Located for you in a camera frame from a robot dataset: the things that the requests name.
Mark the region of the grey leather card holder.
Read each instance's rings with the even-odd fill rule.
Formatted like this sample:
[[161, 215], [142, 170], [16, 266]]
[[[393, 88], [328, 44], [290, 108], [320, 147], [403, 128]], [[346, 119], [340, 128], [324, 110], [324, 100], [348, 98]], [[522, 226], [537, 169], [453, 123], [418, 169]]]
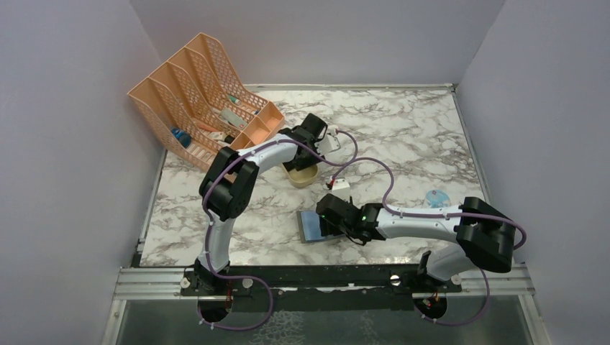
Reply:
[[301, 243], [311, 244], [345, 238], [341, 231], [332, 232], [315, 211], [297, 211], [296, 220]]

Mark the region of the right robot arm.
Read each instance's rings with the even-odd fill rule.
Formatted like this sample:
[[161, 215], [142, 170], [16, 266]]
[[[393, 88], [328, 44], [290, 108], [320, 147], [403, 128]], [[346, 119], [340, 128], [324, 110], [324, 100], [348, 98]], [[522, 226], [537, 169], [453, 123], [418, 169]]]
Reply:
[[426, 293], [475, 268], [495, 273], [511, 270], [516, 227], [476, 197], [465, 198], [459, 206], [416, 211], [382, 203], [358, 208], [327, 194], [315, 212], [323, 233], [343, 233], [356, 244], [403, 237], [447, 242], [445, 248], [422, 255], [415, 283]]

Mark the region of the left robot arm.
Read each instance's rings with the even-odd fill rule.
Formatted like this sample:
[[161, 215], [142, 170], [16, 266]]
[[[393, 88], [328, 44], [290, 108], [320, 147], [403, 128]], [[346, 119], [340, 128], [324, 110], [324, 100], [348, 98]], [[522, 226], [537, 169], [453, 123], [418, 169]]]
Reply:
[[319, 143], [328, 124], [308, 114], [299, 125], [246, 149], [225, 147], [214, 158], [199, 187], [208, 226], [200, 255], [194, 263], [194, 282], [209, 295], [225, 289], [229, 245], [235, 220], [247, 208], [261, 173], [284, 165], [300, 171], [317, 165], [326, 152]]

